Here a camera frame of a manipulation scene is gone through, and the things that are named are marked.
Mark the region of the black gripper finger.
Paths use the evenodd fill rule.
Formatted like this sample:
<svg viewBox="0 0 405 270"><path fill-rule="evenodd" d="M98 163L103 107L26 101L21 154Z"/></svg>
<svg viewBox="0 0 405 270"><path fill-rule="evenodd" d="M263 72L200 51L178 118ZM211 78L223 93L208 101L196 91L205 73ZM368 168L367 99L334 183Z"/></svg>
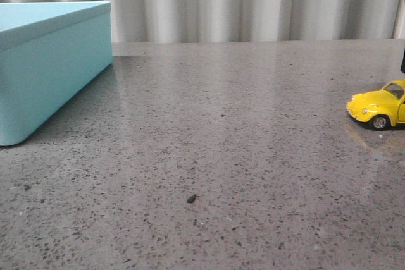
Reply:
<svg viewBox="0 0 405 270"><path fill-rule="evenodd" d="M405 51L401 63L401 72L405 73Z"/></svg>

